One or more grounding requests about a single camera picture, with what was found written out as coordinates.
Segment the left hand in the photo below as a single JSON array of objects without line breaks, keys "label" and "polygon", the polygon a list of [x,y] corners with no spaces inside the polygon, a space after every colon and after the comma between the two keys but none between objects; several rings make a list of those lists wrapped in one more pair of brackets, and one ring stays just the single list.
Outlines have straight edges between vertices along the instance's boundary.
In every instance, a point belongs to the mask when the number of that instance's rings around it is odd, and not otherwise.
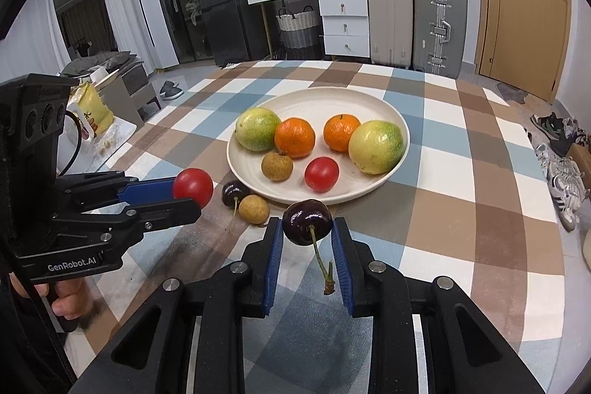
[{"label": "left hand", "polygon": [[57,298],[50,303],[56,316],[67,320],[79,319],[92,309],[92,296],[84,278],[59,281],[50,288],[48,284],[35,285],[37,293],[46,297],[53,290]]}]

